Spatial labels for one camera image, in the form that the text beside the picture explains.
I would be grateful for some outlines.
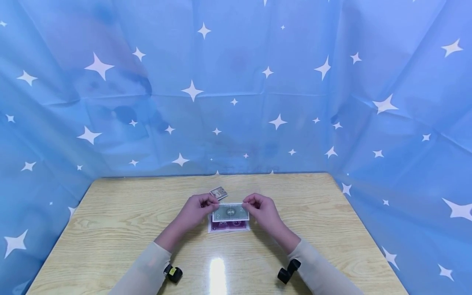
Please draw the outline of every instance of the blue backdrop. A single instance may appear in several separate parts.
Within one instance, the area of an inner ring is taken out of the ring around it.
[[[99,177],[329,172],[410,294],[472,290],[472,4],[0,1],[0,294]]]

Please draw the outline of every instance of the black device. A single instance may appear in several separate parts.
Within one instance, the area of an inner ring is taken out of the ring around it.
[[[178,267],[172,266],[170,263],[164,270],[166,277],[174,284],[177,284],[180,281],[180,278],[184,274],[182,270]]]
[[[292,259],[288,266],[287,269],[281,268],[278,271],[277,278],[282,281],[285,285],[288,283],[294,272],[296,272],[299,268],[300,265],[302,265],[301,262],[299,262],[297,259]]]

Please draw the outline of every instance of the wooden table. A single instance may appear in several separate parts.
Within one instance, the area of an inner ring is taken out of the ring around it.
[[[365,294],[406,294],[382,253],[328,174],[231,175],[95,181],[28,294],[107,294],[187,198],[223,186],[224,202],[256,192]],[[254,222],[248,232],[188,233],[173,265],[184,276],[160,294],[310,294],[295,275],[277,280],[287,258]]]

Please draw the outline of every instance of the sleeve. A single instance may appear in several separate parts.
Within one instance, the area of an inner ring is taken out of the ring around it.
[[[301,240],[289,254],[289,261],[301,262],[298,273],[313,294],[361,295],[363,294],[343,273],[329,263],[310,243]]]
[[[154,242],[150,243],[109,295],[156,295],[164,282],[164,269],[169,261],[168,251]]]

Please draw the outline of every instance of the green banknote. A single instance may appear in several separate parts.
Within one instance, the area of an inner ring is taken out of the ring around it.
[[[212,221],[245,221],[249,220],[249,212],[244,210],[242,203],[220,203],[219,208],[213,212]]]

